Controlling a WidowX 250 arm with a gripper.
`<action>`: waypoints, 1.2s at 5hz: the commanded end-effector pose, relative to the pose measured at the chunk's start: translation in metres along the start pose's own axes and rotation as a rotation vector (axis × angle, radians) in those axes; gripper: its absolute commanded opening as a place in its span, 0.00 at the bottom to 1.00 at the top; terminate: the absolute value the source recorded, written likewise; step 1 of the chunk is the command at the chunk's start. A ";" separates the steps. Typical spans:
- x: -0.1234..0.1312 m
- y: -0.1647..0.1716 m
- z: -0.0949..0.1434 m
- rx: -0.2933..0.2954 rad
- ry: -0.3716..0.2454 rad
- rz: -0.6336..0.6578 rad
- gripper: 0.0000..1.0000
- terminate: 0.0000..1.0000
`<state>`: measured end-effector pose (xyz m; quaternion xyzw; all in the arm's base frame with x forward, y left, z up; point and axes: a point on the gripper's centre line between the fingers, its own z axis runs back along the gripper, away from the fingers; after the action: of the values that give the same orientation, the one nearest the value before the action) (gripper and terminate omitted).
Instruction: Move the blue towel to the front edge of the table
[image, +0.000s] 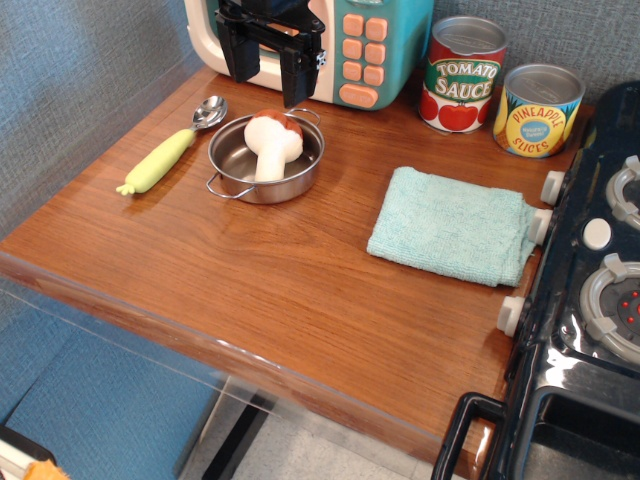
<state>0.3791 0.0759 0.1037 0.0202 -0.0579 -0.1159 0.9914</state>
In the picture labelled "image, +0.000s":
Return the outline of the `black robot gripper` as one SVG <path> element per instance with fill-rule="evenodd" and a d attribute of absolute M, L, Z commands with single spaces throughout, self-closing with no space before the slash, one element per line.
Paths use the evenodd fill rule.
<path fill-rule="evenodd" d="M 262 44 L 280 53 L 286 108 L 315 94 L 326 56 L 321 39 L 325 25 L 308 1 L 220 1 L 216 22 L 227 69 L 237 83 L 260 72 Z"/>

